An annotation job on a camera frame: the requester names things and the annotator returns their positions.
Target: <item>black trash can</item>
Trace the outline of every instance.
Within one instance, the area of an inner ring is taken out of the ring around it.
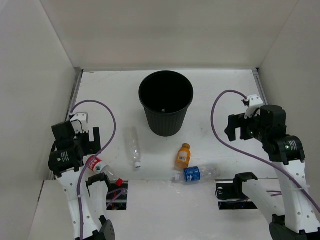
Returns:
[[[151,130],[159,136],[170,137],[181,129],[194,89],[180,73],[158,71],[142,81],[139,98]]]

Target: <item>bottle cap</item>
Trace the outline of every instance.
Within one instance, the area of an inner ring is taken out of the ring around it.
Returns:
[[[180,180],[180,174],[179,173],[175,173],[174,174],[174,180],[175,181],[179,181]]]
[[[141,162],[140,162],[140,161],[135,162],[135,163],[134,163],[134,167],[135,167],[136,169],[141,168]]]
[[[182,144],[182,147],[190,150],[190,145],[188,143]]]
[[[116,182],[115,182],[115,185],[117,185],[118,187],[120,187],[122,184],[124,183],[124,181],[119,178]]]

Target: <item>orange juice bottle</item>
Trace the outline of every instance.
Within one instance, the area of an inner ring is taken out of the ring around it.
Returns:
[[[191,152],[190,152],[190,145],[184,143],[182,148],[178,151],[176,156],[175,165],[178,168],[186,169],[189,167]]]

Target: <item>white tabletop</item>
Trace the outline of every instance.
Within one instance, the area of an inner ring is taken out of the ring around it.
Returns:
[[[261,179],[279,190],[276,179]],[[259,210],[219,210],[214,182],[129,181],[127,210],[108,211],[116,240],[271,240]],[[58,181],[44,183],[28,240],[71,240],[73,224]]]
[[[259,94],[251,70],[188,69],[175,70],[186,76],[193,85],[194,98],[181,130],[174,136],[154,134],[147,122],[144,108],[139,101],[138,89],[142,80],[155,71],[101,71],[83,74],[76,102],[98,100],[113,111],[117,132],[111,145],[100,155],[124,180],[170,180],[174,176],[175,157],[183,143],[191,146],[190,166],[217,164],[221,179],[232,179],[241,172],[253,172],[259,178],[275,178],[272,168],[236,153],[217,141],[210,123],[210,114],[216,97],[224,90],[237,90],[245,95]],[[224,130],[228,116],[246,111],[242,98],[225,95],[216,108],[215,125],[222,139],[228,141]],[[109,113],[100,105],[86,103],[76,112],[89,113],[89,128],[100,127],[101,144],[104,145],[113,131]],[[134,171],[128,160],[124,144],[124,128],[136,126],[141,148],[142,167]],[[262,145],[252,139],[231,143],[234,147],[268,159]]]

